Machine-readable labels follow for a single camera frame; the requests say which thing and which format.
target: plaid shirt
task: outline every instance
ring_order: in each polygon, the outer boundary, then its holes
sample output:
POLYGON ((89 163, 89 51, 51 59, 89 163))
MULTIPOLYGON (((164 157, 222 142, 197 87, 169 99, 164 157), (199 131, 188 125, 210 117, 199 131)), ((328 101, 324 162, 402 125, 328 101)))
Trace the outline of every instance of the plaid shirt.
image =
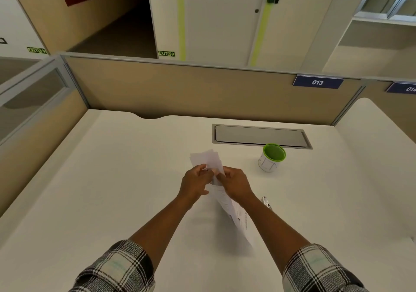
MULTIPOLYGON (((114 244, 80 273, 70 292, 152 292, 152 262, 131 240, 114 244)), ((285 292, 365 292, 363 284, 322 246, 299 249, 283 272, 285 292)))

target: yellow-green tape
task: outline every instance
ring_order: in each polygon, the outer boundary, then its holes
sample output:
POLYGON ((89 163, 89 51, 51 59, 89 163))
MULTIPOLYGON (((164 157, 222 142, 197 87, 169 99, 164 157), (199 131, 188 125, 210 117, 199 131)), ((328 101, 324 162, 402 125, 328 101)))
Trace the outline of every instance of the yellow-green tape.
POLYGON ((267 25, 269 23, 270 12, 272 11, 273 5, 274 4, 266 3, 266 6, 264 7, 263 14, 262 14, 261 21, 260 21, 259 30, 257 33, 257 39, 254 45, 254 50, 253 50, 253 54, 252 54, 251 61, 250 61, 251 67, 255 67, 257 64, 257 58, 260 53, 261 47, 263 45, 264 34, 266 32, 267 25))
POLYGON ((179 32, 179 54, 180 60, 186 60, 185 43, 185 0, 176 0, 178 7, 178 32, 179 32))

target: paper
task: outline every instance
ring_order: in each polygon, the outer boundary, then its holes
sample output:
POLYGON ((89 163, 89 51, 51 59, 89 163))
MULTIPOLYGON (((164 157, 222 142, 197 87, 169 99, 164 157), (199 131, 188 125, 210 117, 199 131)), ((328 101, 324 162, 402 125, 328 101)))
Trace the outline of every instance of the paper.
MULTIPOLYGON (((214 152, 214 150, 193 153, 190 155, 190 162, 192 163, 192 166, 207 164, 207 169, 216 169, 224 174, 220 156, 218 152, 214 152)), ((247 222, 249 219, 247 212, 227 195, 223 185, 215 176, 211 183, 206 186, 206 190, 208 190, 209 194, 220 203, 221 207, 230 216, 236 227, 241 231, 247 241, 253 245, 252 232, 250 231, 251 223, 247 222)))

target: cubicle partition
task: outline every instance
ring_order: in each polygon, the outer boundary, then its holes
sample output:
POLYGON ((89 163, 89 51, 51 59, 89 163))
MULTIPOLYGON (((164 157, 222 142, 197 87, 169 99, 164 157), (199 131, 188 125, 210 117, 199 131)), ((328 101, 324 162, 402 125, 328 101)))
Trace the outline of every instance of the cubicle partition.
POLYGON ((416 142, 416 91, 387 93, 395 79, 342 76, 334 89, 294 86, 297 75, 68 52, 47 58, 0 85, 0 215, 88 108, 329 126, 367 97, 416 142))

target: person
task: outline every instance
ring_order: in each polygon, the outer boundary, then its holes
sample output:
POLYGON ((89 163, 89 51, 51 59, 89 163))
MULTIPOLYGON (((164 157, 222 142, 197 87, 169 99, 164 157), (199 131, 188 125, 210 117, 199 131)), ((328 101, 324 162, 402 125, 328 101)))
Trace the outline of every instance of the person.
MULTIPOLYGON (((241 169, 216 173, 227 195, 250 215, 289 291, 364 292, 363 284, 324 247, 311 244, 253 193, 241 169)), ((176 198, 128 240, 114 244, 82 271, 70 292, 153 291, 154 272, 176 228, 214 176, 206 165, 188 170, 176 198)))

